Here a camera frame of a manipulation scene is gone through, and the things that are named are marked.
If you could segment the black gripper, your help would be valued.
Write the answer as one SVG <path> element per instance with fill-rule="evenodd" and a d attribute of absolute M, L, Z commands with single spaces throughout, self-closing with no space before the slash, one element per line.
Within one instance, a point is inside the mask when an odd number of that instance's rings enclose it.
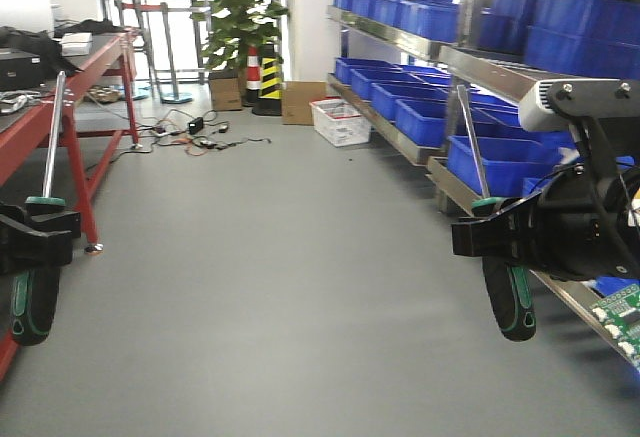
<path fill-rule="evenodd" d="M 569 121 L 577 163 L 540 192 L 487 197 L 472 215 L 451 225 L 453 253 L 529 259 L 566 280 L 599 275 L 639 276 L 639 167 L 621 169 L 621 157 L 639 158 L 639 84 L 635 80 L 563 79 L 546 95 Z"/>

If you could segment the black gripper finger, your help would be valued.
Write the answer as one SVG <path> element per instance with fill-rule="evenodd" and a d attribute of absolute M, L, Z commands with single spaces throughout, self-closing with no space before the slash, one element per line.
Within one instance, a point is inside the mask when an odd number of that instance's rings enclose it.
<path fill-rule="evenodd" d="M 1 204 L 1 275 L 60 267 L 73 259 L 81 214 L 64 203 Z"/>

